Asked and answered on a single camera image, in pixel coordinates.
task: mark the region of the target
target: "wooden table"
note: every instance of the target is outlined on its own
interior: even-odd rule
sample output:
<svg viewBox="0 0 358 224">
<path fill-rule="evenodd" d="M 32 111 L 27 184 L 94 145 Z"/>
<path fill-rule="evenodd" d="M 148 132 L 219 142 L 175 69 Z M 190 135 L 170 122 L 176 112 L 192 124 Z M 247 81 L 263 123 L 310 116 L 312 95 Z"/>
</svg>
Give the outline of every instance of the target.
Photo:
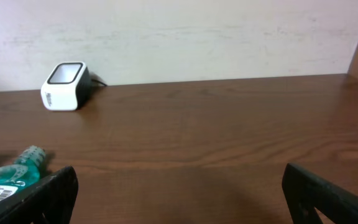
<svg viewBox="0 0 358 224">
<path fill-rule="evenodd" d="M 291 223 L 296 162 L 358 194 L 358 81 L 345 75 L 109 86 L 82 109 L 0 93 L 0 166 L 72 165 L 72 223 Z"/>
</svg>

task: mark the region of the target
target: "white device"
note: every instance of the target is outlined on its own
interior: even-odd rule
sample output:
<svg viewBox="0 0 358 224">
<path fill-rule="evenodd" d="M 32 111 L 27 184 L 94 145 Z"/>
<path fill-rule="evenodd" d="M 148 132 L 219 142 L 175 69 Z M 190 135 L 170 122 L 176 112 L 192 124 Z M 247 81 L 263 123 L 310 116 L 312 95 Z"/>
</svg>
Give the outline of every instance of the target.
<svg viewBox="0 0 358 224">
<path fill-rule="evenodd" d="M 42 85 L 41 97 L 48 110 L 72 111 L 91 93 L 91 77 L 84 62 L 58 64 Z"/>
</svg>

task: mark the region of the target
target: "green bottle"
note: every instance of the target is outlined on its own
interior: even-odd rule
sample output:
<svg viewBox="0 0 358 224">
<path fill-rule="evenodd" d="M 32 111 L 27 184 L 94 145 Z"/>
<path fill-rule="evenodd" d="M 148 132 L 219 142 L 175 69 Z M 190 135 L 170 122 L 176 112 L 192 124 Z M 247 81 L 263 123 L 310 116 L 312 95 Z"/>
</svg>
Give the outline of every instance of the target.
<svg viewBox="0 0 358 224">
<path fill-rule="evenodd" d="M 31 146 L 12 165 L 0 167 L 0 201 L 36 183 L 44 160 L 45 151 Z"/>
</svg>

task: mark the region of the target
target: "white wall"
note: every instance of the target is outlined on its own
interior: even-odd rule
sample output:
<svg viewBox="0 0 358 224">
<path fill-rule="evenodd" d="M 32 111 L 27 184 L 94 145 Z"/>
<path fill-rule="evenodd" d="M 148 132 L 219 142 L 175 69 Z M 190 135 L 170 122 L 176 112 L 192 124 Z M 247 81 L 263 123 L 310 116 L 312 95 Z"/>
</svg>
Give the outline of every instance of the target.
<svg viewBox="0 0 358 224">
<path fill-rule="evenodd" d="M 358 0 L 0 0 L 0 91 L 346 73 L 357 41 Z"/>
</svg>

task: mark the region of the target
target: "black object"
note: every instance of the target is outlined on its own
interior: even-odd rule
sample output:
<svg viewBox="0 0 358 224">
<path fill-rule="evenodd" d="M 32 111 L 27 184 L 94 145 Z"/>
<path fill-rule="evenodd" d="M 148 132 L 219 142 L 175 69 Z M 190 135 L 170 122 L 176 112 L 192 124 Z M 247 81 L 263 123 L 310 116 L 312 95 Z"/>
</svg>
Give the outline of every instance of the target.
<svg viewBox="0 0 358 224">
<path fill-rule="evenodd" d="M 0 201 L 0 223 L 69 224 L 78 192 L 72 167 L 65 167 Z"/>
<path fill-rule="evenodd" d="M 298 165 L 287 165 L 282 187 L 294 224 L 323 224 L 315 208 L 334 223 L 358 223 L 357 196 Z"/>
</svg>

